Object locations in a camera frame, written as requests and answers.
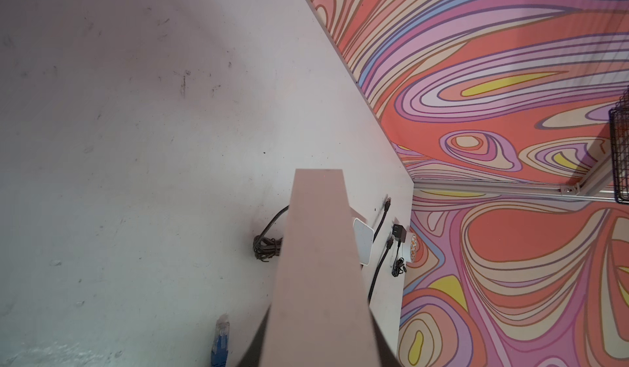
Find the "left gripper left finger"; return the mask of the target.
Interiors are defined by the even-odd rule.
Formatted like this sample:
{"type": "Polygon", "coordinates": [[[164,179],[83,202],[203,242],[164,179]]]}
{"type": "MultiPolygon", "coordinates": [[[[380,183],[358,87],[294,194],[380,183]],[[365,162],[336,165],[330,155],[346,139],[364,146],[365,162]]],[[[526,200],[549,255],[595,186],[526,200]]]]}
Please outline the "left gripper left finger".
{"type": "Polygon", "coordinates": [[[265,331],[269,319],[270,309],[264,315],[251,344],[243,354],[241,360],[237,363],[237,367],[259,367],[260,359],[265,341],[265,331]]]}

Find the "white network switch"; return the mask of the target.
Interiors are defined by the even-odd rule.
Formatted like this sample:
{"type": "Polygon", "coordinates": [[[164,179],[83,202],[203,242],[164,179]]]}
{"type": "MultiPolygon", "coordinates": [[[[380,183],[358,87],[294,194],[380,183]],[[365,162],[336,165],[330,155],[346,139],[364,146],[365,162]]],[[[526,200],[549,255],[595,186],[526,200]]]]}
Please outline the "white network switch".
{"type": "Polygon", "coordinates": [[[352,229],[355,235],[360,264],[366,266],[370,263],[374,230],[357,217],[353,219],[352,229]]]}
{"type": "Polygon", "coordinates": [[[378,366],[342,171],[294,175],[260,363],[378,366]]]}

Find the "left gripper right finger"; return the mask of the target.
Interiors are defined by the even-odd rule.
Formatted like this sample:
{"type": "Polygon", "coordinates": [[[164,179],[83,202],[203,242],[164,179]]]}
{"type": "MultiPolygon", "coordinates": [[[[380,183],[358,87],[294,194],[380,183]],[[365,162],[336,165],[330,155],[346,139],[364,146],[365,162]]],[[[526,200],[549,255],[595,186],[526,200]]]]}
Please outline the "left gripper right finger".
{"type": "Polygon", "coordinates": [[[395,353],[388,346],[388,343],[381,331],[375,317],[371,315],[374,337],[378,349],[379,365],[381,367],[401,367],[395,353]]]}

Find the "small black adapter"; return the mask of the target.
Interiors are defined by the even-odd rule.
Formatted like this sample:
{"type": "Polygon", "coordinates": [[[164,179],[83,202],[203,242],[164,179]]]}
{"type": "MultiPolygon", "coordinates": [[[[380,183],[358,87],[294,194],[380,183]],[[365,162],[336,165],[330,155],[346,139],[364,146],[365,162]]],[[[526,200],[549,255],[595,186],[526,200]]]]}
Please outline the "small black adapter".
{"type": "Polygon", "coordinates": [[[391,275],[396,278],[406,273],[406,259],[403,256],[402,246],[406,242],[406,228],[401,224],[394,224],[392,236],[396,243],[395,261],[391,267],[391,275]]]}

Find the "black power adapter with cable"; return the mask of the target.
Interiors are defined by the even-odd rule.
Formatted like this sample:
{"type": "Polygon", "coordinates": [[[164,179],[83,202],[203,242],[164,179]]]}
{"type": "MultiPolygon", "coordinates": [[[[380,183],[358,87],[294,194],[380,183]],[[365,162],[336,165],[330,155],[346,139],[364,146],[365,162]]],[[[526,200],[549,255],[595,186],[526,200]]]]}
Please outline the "black power adapter with cable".
{"type": "Polygon", "coordinates": [[[286,213],[289,206],[282,208],[267,224],[265,229],[254,237],[252,242],[252,252],[255,259],[261,262],[268,262],[274,257],[278,257],[281,253],[283,239],[269,238],[267,234],[270,232],[273,225],[286,213]]]}

